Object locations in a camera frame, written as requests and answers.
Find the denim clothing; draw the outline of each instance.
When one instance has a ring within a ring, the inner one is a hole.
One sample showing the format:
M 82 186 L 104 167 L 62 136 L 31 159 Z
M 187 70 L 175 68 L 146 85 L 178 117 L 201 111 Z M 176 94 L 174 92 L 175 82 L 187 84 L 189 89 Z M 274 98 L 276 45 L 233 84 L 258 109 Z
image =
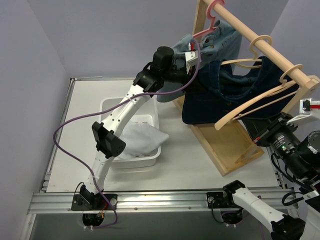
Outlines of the denim clothing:
M 186 124 L 211 124 L 216 123 L 224 115 L 251 100 L 252 98 L 279 86 L 280 76 L 284 73 L 266 56 L 259 57 L 261 62 L 255 62 L 254 65 L 260 65 L 260 68 L 253 68 L 244 76 L 233 75 L 230 64 L 221 66 L 222 60 L 212 61 L 209 65 L 203 67 L 197 74 L 198 81 L 207 89 L 202 93 L 186 93 L 182 120 Z M 296 84 L 289 89 L 261 99 L 254 103 L 242 113 L 246 113 L 289 93 L 296 91 L 299 86 Z M 289 96 L 283 100 L 275 102 L 262 109 L 254 111 L 246 117 L 265 119 L 281 112 L 286 104 L 293 98 Z
M 223 20 L 216 21 L 214 26 L 218 28 L 204 36 L 199 43 L 201 49 L 201 68 L 214 60 L 233 60 L 238 58 L 242 40 L 241 34 Z M 172 47 L 174 58 L 176 59 L 175 65 L 178 69 L 185 64 L 185 52 L 190 51 L 188 45 L 192 39 L 193 37 L 188 34 Z M 164 82 L 164 86 L 159 92 L 170 92 L 182 86 L 182 83 Z M 168 95 L 158 95 L 156 99 L 158 102 L 166 103 L 184 94 L 184 92 L 180 91 Z

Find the pink hanger hook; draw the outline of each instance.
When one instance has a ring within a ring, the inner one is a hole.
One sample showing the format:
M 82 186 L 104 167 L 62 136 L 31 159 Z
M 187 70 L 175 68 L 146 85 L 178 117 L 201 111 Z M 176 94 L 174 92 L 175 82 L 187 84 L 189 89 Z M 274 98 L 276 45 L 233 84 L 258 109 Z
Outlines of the pink hanger hook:
M 198 37 L 201 37 L 202 35 L 205 35 L 205 34 L 209 34 L 209 33 L 212 33 L 217 27 L 214 26 L 215 24 L 215 20 L 216 20 L 216 16 L 212 16 L 211 15 L 211 9 L 216 5 L 216 4 L 221 4 L 222 6 L 225 5 L 225 1 L 224 0 L 213 0 L 207 7 L 206 9 L 206 17 L 211 20 L 211 23 L 210 23 L 210 27 L 206 30 L 203 30 L 203 31 L 200 31 L 196 34 L 194 34 L 192 37 L 193 38 L 198 38 Z

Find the white plastic bin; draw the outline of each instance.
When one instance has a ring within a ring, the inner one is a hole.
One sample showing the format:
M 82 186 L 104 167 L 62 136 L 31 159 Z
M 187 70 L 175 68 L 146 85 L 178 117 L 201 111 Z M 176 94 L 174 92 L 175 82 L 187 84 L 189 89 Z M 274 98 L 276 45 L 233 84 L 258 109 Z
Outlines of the white plastic bin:
M 100 111 L 105 111 L 107 109 L 112 108 L 113 106 L 120 103 L 122 98 L 106 98 L 102 100 L 100 104 Z M 100 116 L 100 122 L 107 116 L 109 116 L 111 112 L 103 114 Z M 158 120 L 158 110 L 157 110 L 157 102 L 155 98 L 151 98 L 147 101 L 131 118 L 132 122 L 137 124 L 148 123 L 151 126 L 159 129 L 159 120 Z M 112 169 L 132 169 L 132 168 L 143 168 L 150 167 L 156 163 L 157 157 L 160 155 L 161 146 L 152 152 L 145 154 L 143 156 L 136 156 L 132 159 L 120 159 L 116 157 L 113 160 L 111 165 Z

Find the wooden clothes rack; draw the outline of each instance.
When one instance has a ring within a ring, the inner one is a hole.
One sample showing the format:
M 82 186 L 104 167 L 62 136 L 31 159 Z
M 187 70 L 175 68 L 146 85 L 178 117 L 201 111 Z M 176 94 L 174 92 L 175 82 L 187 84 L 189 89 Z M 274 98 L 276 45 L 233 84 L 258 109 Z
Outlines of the wooden clothes rack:
M 252 31 L 247 25 L 245 25 L 243 22 L 241 22 L 238 18 L 236 18 L 232 13 L 230 13 L 223 5 L 224 0 L 198 0 L 197 7 L 196 7 L 196 13 L 195 13 L 195 19 L 194 19 L 194 25 L 193 25 L 193 34 L 195 35 L 195 38 L 199 42 L 201 40 L 200 34 L 197 34 L 199 32 L 207 33 L 210 32 L 210 28 L 213 27 L 213 22 L 215 20 L 214 16 L 211 16 L 209 13 L 211 9 L 213 9 L 216 13 L 218 13 L 222 18 L 224 18 L 225 21 L 227 21 L 231 26 L 233 26 L 243 37 L 245 37 L 247 40 L 250 41 L 250 50 L 252 51 L 252 47 L 255 46 L 257 49 L 259 49 L 265 56 L 267 56 L 273 63 L 275 63 L 281 70 L 283 70 L 284 74 L 280 78 L 280 82 L 282 83 L 281 86 L 275 87 L 249 101 L 242 104 L 241 106 L 235 108 L 233 111 L 226 114 L 224 117 L 222 117 L 218 122 L 215 124 L 205 124 L 205 125 L 192 125 L 191 129 L 193 133 L 196 135 L 204 149 L 206 150 L 207 154 L 217 167 L 217 169 L 220 171 L 222 175 L 225 175 L 244 164 L 247 164 L 250 161 L 253 161 L 257 157 L 261 156 L 261 151 L 259 150 L 259 147 L 256 147 L 255 144 L 252 142 L 246 146 L 246 149 L 244 149 L 243 152 L 241 150 L 237 153 L 233 152 L 233 158 L 230 160 L 230 157 L 228 157 L 226 154 L 223 155 L 217 155 L 217 148 L 215 148 L 215 145 L 217 145 L 217 142 L 212 142 L 212 138 L 208 136 L 208 133 L 215 134 L 216 139 L 222 139 L 225 136 L 223 136 L 220 132 L 221 129 L 228 128 L 228 134 L 231 134 L 233 138 L 236 138 L 237 136 L 242 136 L 243 134 L 239 135 L 239 123 L 236 121 L 236 119 L 244 116 L 245 114 L 249 114 L 248 112 L 241 115 L 240 113 L 243 112 L 247 107 L 251 106 L 258 100 L 272 96 L 275 94 L 278 94 L 285 89 L 291 87 L 295 83 L 299 85 L 299 90 L 295 93 L 295 96 L 291 99 L 291 101 L 284 107 L 282 110 L 285 113 L 288 113 L 290 110 L 292 110 L 303 98 L 307 98 L 312 91 L 314 91 L 320 84 L 320 79 L 317 76 L 307 76 L 301 71 L 302 65 L 292 64 L 288 59 L 286 59 L 283 55 L 281 55 L 276 49 L 274 49 L 269 43 L 270 37 L 266 37 L 265 35 L 259 36 L 254 31 Z M 205 26 L 206 17 L 208 15 L 208 18 L 212 21 L 210 24 L 210 28 L 203 31 Z M 292 78 L 291 82 L 287 82 L 284 77 L 288 75 Z M 178 109 L 181 111 L 182 106 L 184 103 L 184 97 L 180 97 L 173 101 L 174 104 L 178 107 Z

